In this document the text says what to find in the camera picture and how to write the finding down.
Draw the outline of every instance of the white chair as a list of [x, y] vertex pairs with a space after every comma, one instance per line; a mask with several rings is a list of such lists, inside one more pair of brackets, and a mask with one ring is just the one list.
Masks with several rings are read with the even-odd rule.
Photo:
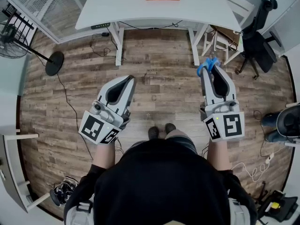
[[[236, 13], [242, 17], [242, 21], [240, 22], [240, 26], [242, 26], [243, 23], [247, 20], [247, 18], [251, 14], [251, 12], [254, 10], [254, 5], [249, 3], [246, 0], [226, 0], [226, 1], [227, 1], [228, 5], [230, 6], [231, 10], [234, 13]], [[207, 32], [205, 32], [204, 39], [205, 40], [204, 40], [202, 56], [204, 56], [206, 54], [206, 52], [210, 49], [210, 47], [214, 43], [214, 48], [222, 49], [226, 52], [226, 59], [225, 59], [224, 64], [227, 64], [228, 62], [230, 62], [239, 53], [241, 53], [243, 51], [242, 44], [239, 45], [239, 47], [237, 48], [236, 45], [232, 45], [232, 43], [229, 42], [228, 39], [225, 38], [224, 36], [222, 36], [221, 34], [216, 33], [213, 37], [213, 41], [208, 41], [207, 40]], [[217, 42], [224, 44], [225, 47], [217, 45]], [[228, 58], [228, 47], [231, 47], [231, 48], [237, 50], [237, 52], [230, 58]]]

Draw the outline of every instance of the person's foot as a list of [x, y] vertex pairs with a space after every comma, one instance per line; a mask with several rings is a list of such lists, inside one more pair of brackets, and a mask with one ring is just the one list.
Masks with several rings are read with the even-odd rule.
[[170, 132], [172, 132], [172, 131], [175, 130], [175, 129], [176, 129], [176, 127], [175, 127], [175, 125], [172, 124], [172, 123], [167, 123], [167, 124], [165, 125], [165, 132], [166, 132], [167, 134], [169, 134]]
[[148, 130], [149, 140], [157, 139], [159, 135], [158, 127], [150, 127]]

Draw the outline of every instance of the blue object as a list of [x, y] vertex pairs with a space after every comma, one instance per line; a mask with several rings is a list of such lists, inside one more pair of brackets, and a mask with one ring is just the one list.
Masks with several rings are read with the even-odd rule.
[[212, 68], [214, 67], [214, 65], [217, 65], [217, 66], [220, 66], [220, 61], [217, 57], [213, 58], [213, 59], [210, 59], [210, 58], [207, 58], [205, 60], [205, 62], [203, 64], [201, 64], [199, 66], [199, 68], [197, 69], [197, 75], [198, 77], [200, 77], [200, 71], [203, 67], [206, 67], [208, 71], [211, 71]]

